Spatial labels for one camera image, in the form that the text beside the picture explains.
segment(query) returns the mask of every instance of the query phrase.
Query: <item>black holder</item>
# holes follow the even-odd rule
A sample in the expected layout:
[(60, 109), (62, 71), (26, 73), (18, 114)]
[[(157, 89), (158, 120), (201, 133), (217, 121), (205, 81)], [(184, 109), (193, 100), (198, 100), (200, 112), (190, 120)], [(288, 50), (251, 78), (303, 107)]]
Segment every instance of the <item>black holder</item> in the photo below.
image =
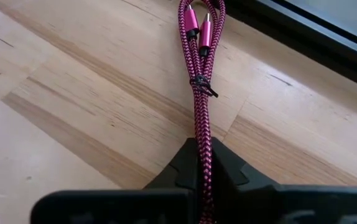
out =
[[(213, 196), (217, 223), (357, 223), (357, 187), (281, 185), (217, 138)], [(32, 209), (41, 223), (198, 223), (200, 162), (189, 138), (143, 190), (73, 190), (50, 194)]]

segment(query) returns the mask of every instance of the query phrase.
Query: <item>black twist tie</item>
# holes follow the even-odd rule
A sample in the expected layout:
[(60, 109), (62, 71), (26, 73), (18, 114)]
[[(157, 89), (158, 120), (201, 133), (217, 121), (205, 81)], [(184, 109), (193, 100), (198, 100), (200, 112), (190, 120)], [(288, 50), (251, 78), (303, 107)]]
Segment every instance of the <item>black twist tie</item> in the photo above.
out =
[(190, 83), (196, 90), (204, 93), (208, 96), (218, 97), (218, 94), (211, 88), (210, 82), (203, 75), (197, 75), (195, 78), (190, 80)]

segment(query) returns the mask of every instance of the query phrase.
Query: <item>light wood grain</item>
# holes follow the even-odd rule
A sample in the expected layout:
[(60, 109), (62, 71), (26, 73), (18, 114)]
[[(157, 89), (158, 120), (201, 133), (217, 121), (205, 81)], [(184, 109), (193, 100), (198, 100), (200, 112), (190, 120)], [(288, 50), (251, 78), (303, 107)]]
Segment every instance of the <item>light wood grain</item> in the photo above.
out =
[[(49, 181), (59, 166), (42, 160), (36, 175), (48, 178), (31, 177), (47, 190), (6, 217), (22, 221), (34, 197), (73, 184), (141, 188), (193, 136), (177, 4), (0, 0), (3, 138), (46, 147), (72, 177)], [(220, 94), (210, 100), (213, 135), (255, 168), (280, 183), (357, 185), (357, 84), (228, 17), (212, 85)], [(0, 158), (18, 150), (0, 149)], [(0, 167), (0, 184), (30, 172), (38, 152), (27, 149), (15, 155), (20, 175), (4, 171), (15, 162)]]

